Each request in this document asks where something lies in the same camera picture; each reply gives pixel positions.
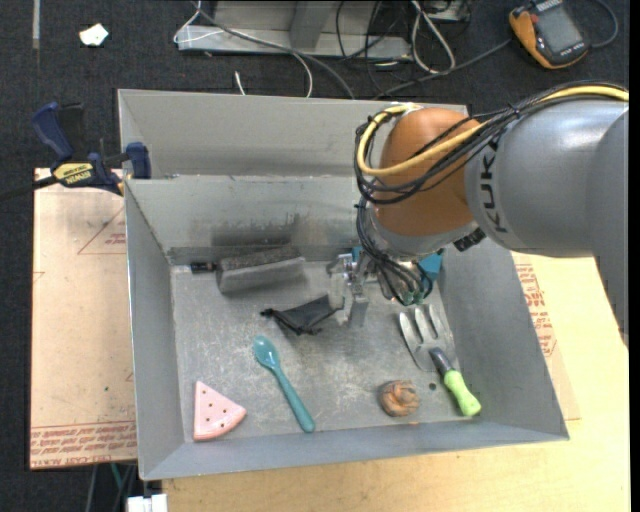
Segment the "black carpet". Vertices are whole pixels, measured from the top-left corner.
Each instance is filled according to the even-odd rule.
[[[609,36],[612,22],[597,1],[567,2],[594,41]],[[443,29],[458,62],[512,37],[507,14],[521,3],[475,0],[468,25]],[[545,70],[512,41],[464,70],[414,85],[396,97],[466,104],[472,113],[480,113],[573,80],[599,79],[628,87],[630,2],[607,3],[618,18],[618,36],[574,66]],[[408,9],[406,2],[398,4]],[[211,2],[203,6],[212,8]],[[192,13],[189,2],[42,0],[37,52],[32,44],[33,2],[1,2],[0,193],[28,185],[33,168],[53,162],[52,151],[40,143],[30,124],[31,114],[50,101],[82,102],[86,140],[98,149],[103,138],[106,153],[114,154],[120,149],[115,101],[119,88],[237,93],[233,74],[238,71],[247,94],[304,96],[304,69],[290,56],[180,53],[172,37]],[[84,47],[78,32],[98,22],[110,38],[102,48]],[[371,70],[374,83],[362,61],[324,61],[362,99],[398,85],[398,77],[421,76],[408,66],[394,73]],[[434,64],[440,61],[434,57]],[[347,97],[334,77],[311,66],[315,97]],[[32,228],[30,194],[0,203],[0,511],[84,510],[91,468],[37,473],[28,469]],[[103,492],[110,492],[109,484],[105,487]],[[96,510],[110,509],[111,503],[109,497],[97,503]]]

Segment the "yellow cable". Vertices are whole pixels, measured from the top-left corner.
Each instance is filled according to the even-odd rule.
[[[563,98],[566,96],[571,96],[575,94],[590,94],[590,95],[599,95],[599,96],[609,96],[611,98],[617,99],[619,101],[629,101],[629,93],[627,91],[622,91],[620,89],[616,89],[614,87],[600,86],[600,85],[582,85],[576,87],[570,87],[568,89],[564,89],[562,91],[557,91],[544,98],[540,99],[538,103],[544,103],[546,101]],[[356,161],[358,167],[364,174],[369,174],[370,176],[391,176],[393,174],[398,174],[402,171],[405,171],[414,165],[424,162],[430,158],[433,158],[436,154],[442,153],[444,151],[448,151],[452,147],[464,142],[469,137],[471,137],[474,133],[484,127],[489,121],[485,121],[469,130],[466,130],[451,139],[448,139],[437,146],[434,146],[427,151],[416,155],[409,160],[405,160],[404,162],[400,162],[399,164],[392,165],[390,167],[384,167],[381,169],[375,169],[373,167],[369,167],[366,163],[365,158],[365,147],[371,138],[371,136],[375,133],[378,125],[384,121],[388,114],[391,115],[399,115],[409,111],[414,108],[414,104],[405,104],[405,105],[397,105],[393,107],[389,107],[381,112],[378,112],[373,119],[367,125],[364,133],[362,134],[362,138],[360,139],[360,143],[358,144],[357,153],[356,153]]]

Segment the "brown mushroom toy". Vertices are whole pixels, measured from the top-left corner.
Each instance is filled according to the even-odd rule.
[[[420,397],[410,380],[394,380],[380,387],[380,405],[389,416],[408,416],[420,406]]]

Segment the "black object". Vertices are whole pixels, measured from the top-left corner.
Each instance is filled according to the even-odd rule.
[[[276,311],[269,308],[261,311],[260,314],[268,318],[275,318],[279,324],[300,336],[301,334],[318,334],[322,329],[315,326],[336,311],[337,309],[332,308],[329,304],[329,296],[325,295],[286,311]]]
[[[214,272],[217,268],[215,263],[211,262],[194,262],[191,264],[191,272],[194,274],[202,274],[204,272]]]
[[[463,252],[469,249],[470,247],[473,247],[474,245],[478,245],[485,238],[487,238],[487,235],[485,234],[485,232],[482,231],[482,229],[477,228],[475,231],[469,233],[467,236],[463,236],[461,239],[453,242],[453,245],[460,252]]]

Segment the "light blue spoon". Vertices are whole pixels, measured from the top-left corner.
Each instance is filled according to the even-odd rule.
[[[273,343],[264,336],[256,336],[253,340],[253,352],[255,353],[258,362],[265,368],[271,370],[278,379],[280,387],[284,392],[284,396],[287,397],[289,405],[291,406],[291,409],[293,409],[293,413],[296,415],[296,419],[298,420],[300,427],[302,427],[302,430],[305,432],[313,432],[316,428],[316,424],[309,414],[309,411],[307,411],[307,408],[302,403],[302,400],[300,400],[298,393],[293,389],[289,379],[287,379],[282,371],[278,352],[273,346]]]

